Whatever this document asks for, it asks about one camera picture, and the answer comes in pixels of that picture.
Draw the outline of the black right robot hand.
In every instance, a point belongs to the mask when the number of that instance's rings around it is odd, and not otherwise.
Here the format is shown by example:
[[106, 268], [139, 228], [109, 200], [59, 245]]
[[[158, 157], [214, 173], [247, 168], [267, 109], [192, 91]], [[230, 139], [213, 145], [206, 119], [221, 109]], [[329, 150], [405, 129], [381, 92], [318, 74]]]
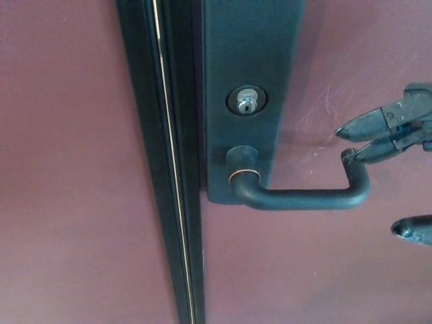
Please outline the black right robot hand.
[[414, 145], [431, 151], [431, 84], [409, 84], [402, 99], [346, 122], [335, 135], [350, 142], [365, 142], [366, 146], [342, 155], [348, 188], [311, 192], [316, 209], [347, 209], [362, 204], [370, 191], [366, 164], [391, 159]]

